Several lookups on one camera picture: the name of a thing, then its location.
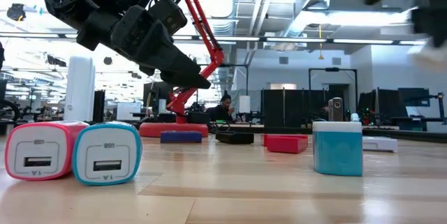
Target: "red robot base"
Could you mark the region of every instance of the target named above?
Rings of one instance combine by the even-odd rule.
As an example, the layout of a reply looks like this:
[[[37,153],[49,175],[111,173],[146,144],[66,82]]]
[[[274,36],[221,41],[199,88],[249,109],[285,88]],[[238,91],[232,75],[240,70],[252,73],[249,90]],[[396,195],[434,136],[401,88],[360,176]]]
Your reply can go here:
[[[185,0],[197,31],[203,38],[203,43],[210,53],[210,64],[200,73],[203,77],[208,78],[224,60],[224,53],[219,43],[212,35],[212,30],[208,24],[207,18],[199,3],[199,0]],[[202,137],[208,136],[208,127],[206,124],[188,124],[184,113],[184,105],[188,99],[197,91],[197,88],[181,90],[178,94],[172,92],[170,94],[171,102],[166,109],[177,115],[175,123],[143,123],[140,126],[141,137],[160,137],[161,133],[166,130],[177,131],[198,131]]]

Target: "pink usb charger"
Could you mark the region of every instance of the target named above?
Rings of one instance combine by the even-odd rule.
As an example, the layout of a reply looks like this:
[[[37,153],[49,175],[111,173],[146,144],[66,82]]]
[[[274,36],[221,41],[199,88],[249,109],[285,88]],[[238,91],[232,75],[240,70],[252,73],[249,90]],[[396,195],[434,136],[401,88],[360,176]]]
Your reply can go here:
[[[6,171],[12,178],[27,181],[55,179],[69,173],[73,146],[86,127],[88,124],[81,121],[53,121],[14,128],[6,142]]]

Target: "usb wall charger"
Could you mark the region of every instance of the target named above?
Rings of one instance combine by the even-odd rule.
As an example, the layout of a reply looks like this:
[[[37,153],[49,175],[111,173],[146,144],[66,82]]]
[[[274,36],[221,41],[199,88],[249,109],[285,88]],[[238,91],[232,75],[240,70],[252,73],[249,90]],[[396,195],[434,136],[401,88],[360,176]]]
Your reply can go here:
[[[142,144],[130,124],[108,122],[84,129],[73,150],[73,173],[87,185],[106,186],[131,180],[140,165]]]
[[[5,166],[15,179],[55,179],[71,171],[76,138],[88,124],[80,121],[38,122],[18,126],[6,142]]]

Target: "teal box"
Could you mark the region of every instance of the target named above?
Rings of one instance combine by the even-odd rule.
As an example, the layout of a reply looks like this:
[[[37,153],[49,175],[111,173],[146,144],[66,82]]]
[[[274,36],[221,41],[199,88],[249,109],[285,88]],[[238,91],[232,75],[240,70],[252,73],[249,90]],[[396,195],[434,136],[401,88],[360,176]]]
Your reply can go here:
[[[362,125],[314,122],[314,169],[321,174],[362,176]]]

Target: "usb port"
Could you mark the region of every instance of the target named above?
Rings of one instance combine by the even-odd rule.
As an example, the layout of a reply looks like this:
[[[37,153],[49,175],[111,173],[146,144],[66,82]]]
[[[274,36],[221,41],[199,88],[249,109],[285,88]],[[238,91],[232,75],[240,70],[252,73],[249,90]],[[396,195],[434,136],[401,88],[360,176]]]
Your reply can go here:
[[[102,160],[93,162],[93,171],[113,171],[121,169],[120,160]]]
[[[28,157],[25,158],[25,167],[44,167],[51,166],[51,157]]]

